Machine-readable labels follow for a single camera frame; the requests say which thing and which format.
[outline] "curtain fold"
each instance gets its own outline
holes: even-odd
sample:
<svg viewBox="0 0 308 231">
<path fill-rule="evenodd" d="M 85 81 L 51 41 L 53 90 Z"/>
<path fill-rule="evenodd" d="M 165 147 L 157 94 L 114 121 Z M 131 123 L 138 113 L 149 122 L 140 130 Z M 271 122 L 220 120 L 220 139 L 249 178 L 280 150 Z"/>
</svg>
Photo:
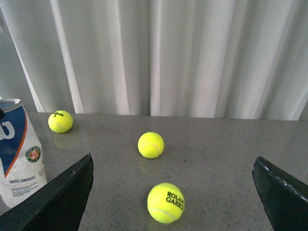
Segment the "curtain fold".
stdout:
<svg viewBox="0 0 308 231">
<path fill-rule="evenodd" d="M 21 98 L 28 110 L 308 117 L 308 1 L 0 0 L 0 7 L 0 97 Z"/>
</svg>

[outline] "tennis ball packaging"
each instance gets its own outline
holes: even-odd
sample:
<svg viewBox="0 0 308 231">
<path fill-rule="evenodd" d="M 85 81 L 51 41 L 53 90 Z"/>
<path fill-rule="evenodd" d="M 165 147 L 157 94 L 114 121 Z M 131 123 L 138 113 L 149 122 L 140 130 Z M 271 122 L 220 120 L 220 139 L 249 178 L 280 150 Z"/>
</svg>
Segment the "tennis ball packaging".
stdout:
<svg viewBox="0 0 308 231">
<path fill-rule="evenodd" d="M 15 207 L 47 184 L 42 147 L 19 99 L 0 100 L 0 195 Z"/>
</svg>

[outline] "gray countertop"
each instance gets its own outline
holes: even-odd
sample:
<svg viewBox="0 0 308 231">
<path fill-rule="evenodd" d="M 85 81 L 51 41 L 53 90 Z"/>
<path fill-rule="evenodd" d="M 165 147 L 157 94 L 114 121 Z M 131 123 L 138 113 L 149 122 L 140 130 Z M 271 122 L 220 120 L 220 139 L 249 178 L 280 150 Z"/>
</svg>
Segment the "gray countertop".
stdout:
<svg viewBox="0 0 308 231">
<path fill-rule="evenodd" d="M 94 183 L 81 231 L 271 231 L 251 171 L 262 156 L 308 183 L 308 122 L 127 115 L 72 115 L 64 134 L 48 127 L 48 113 L 28 113 L 43 148 L 48 181 L 84 155 Z M 165 150 L 142 157 L 139 137 L 159 133 Z M 147 195 L 169 182 L 185 198 L 181 218 L 161 224 L 147 211 Z M 8 208 L 0 202 L 0 214 Z"/>
</svg>

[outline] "tennis ball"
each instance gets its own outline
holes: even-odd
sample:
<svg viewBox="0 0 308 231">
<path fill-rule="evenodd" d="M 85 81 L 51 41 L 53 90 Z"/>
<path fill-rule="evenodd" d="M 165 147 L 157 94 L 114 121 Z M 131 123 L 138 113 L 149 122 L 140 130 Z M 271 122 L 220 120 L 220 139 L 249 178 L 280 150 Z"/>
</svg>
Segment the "tennis ball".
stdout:
<svg viewBox="0 0 308 231">
<path fill-rule="evenodd" d="M 180 218 L 185 208 L 184 197 L 177 186 L 170 183 L 156 185 L 148 196 L 148 210 L 158 222 L 169 224 Z"/>
<path fill-rule="evenodd" d="M 54 132 L 64 133 L 71 129 L 73 118 L 66 111 L 56 111 L 49 117 L 48 125 Z"/>
<path fill-rule="evenodd" d="M 144 133 L 138 141 L 138 149 L 141 155 L 154 159 L 164 150 L 163 138 L 155 132 Z"/>
</svg>

